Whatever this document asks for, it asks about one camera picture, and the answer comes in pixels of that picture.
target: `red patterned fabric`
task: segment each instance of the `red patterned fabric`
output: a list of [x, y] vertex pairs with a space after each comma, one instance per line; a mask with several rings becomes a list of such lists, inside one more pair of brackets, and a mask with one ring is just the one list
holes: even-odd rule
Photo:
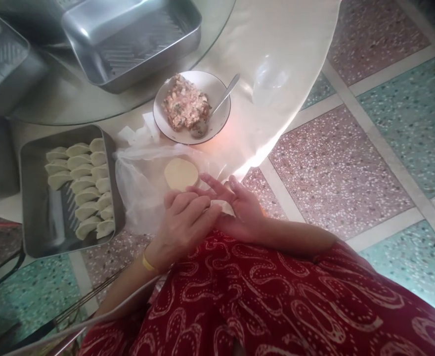
[[435, 355], [435, 309], [343, 242], [303, 261], [215, 232], [140, 320], [93, 328], [81, 355]]

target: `spoon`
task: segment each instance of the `spoon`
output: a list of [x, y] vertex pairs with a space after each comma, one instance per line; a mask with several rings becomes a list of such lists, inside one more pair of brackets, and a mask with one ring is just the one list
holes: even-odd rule
[[216, 112], [217, 109], [224, 103], [224, 101], [227, 99], [229, 94], [231, 94], [231, 91], [236, 86], [237, 82], [239, 81], [239, 78], [241, 77], [240, 73], [237, 73], [234, 78], [232, 78], [231, 83], [229, 83], [229, 86], [227, 87], [227, 90], [222, 95], [221, 99], [219, 99], [218, 104], [211, 110], [209, 113], [208, 119], [200, 119], [191, 129], [191, 137], [193, 138], [202, 138], [207, 132], [208, 132], [208, 124], [207, 121], [211, 118], [211, 116]]

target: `terrazzo floor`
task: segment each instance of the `terrazzo floor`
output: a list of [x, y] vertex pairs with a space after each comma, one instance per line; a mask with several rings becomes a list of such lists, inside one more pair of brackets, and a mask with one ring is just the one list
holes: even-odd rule
[[[433, 8], [411, 1], [428, 9], [435, 28]], [[269, 216], [333, 231], [435, 307], [435, 55], [419, 55], [431, 43], [398, 4], [343, 0], [327, 63], [302, 107], [319, 113], [296, 122], [243, 183]], [[365, 90], [354, 96], [354, 84]], [[338, 100], [328, 108], [330, 97]], [[19, 248], [19, 236], [18, 228], [0, 230], [0, 261]], [[124, 231], [81, 252], [79, 265], [65, 255], [22, 267], [0, 286], [0, 334], [20, 323], [10, 339], [21, 340], [126, 266], [150, 238]]]

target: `dumpling wrapper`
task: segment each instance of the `dumpling wrapper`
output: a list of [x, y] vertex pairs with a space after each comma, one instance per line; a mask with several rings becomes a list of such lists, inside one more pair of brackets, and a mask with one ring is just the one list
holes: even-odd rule
[[63, 159], [55, 159], [45, 165], [44, 169], [46, 169], [50, 176], [58, 172], [68, 171], [68, 161]]
[[97, 207], [99, 210], [104, 210], [107, 206], [112, 204], [112, 194], [110, 192], [106, 192], [102, 194], [102, 196], [97, 201]]
[[92, 161], [92, 165], [94, 167], [102, 166], [107, 163], [107, 156], [104, 151], [94, 152], [90, 155], [90, 160]]
[[95, 179], [91, 176], [81, 177], [71, 183], [71, 189], [74, 194], [79, 194], [81, 190], [95, 186]]
[[52, 162], [55, 159], [68, 159], [69, 156], [66, 154], [66, 147], [57, 147], [46, 153], [46, 159], [48, 162]]
[[110, 191], [110, 181], [109, 178], [100, 178], [95, 183], [95, 186], [99, 193], [104, 194], [105, 192]]
[[68, 168], [70, 171], [72, 171], [73, 169], [76, 169], [80, 165], [88, 164], [88, 163], [90, 164], [90, 155], [84, 153], [81, 155], [70, 157], [68, 159]]
[[109, 168], [107, 164], [103, 164], [99, 167], [94, 167], [91, 169], [91, 174], [94, 177], [95, 181], [98, 181], [101, 178], [107, 178], [109, 176]]
[[165, 178], [171, 189], [185, 191], [187, 186], [198, 182], [198, 169], [189, 161], [173, 158], [165, 167]]
[[71, 171], [71, 177], [74, 179], [79, 179], [84, 176], [90, 176], [92, 169], [93, 166], [88, 163], [80, 165], [79, 167]]
[[236, 214], [234, 213], [234, 209], [225, 200], [219, 200], [219, 199], [211, 200], [211, 205], [221, 205], [223, 213], [236, 217]]
[[112, 209], [112, 205], [105, 207], [100, 212], [100, 217], [104, 220], [110, 220], [114, 218], [114, 210]]
[[81, 206], [82, 204], [97, 199], [100, 197], [100, 193], [97, 190], [96, 187], [89, 187], [84, 190], [81, 190], [75, 197], [74, 201], [78, 206]]
[[95, 138], [89, 145], [91, 152], [105, 151], [105, 144], [103, 138]]
[[76, 230], [76, 237], [80, 240], [84, 240], [91, 231], [95, 230], [99, 223], [100, 219], [96, 216], [87, 218], [79, 224]]
[[87, 143], [76, 143], [66, 150], [68, 157], [79, 156], [80, 154], [89, 153], [89, 145]]
[[113, 220], [106, 220], [97, 224], [97, 239], [106, 237], [115, 230], [115, 222]]
[[66, 182], [73, 180], [69, 171], [62, 171], [48, 177], [48, 184], [53, 190], [58, 190]]
[[98, 210], [96, 202], [86, 202], [76, 209], [74, 215], [82, 222]]

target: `plastic bag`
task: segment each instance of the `plastic bag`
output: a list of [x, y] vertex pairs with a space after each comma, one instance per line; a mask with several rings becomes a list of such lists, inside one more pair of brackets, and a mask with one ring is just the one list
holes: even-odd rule
[[[132, 146], [116, 153], [117, 186], [126, 212], [126, 228], [136, 234], [156, 233], [165, 213], [163, 196], [170, 190], [164, 175], [168, 162], [176, 157], [192, 162], [199, 173], [218, 177], [222, 166], [206, 153], [186, 145]], [[199, 180], [197, 186], [208, 189]]]

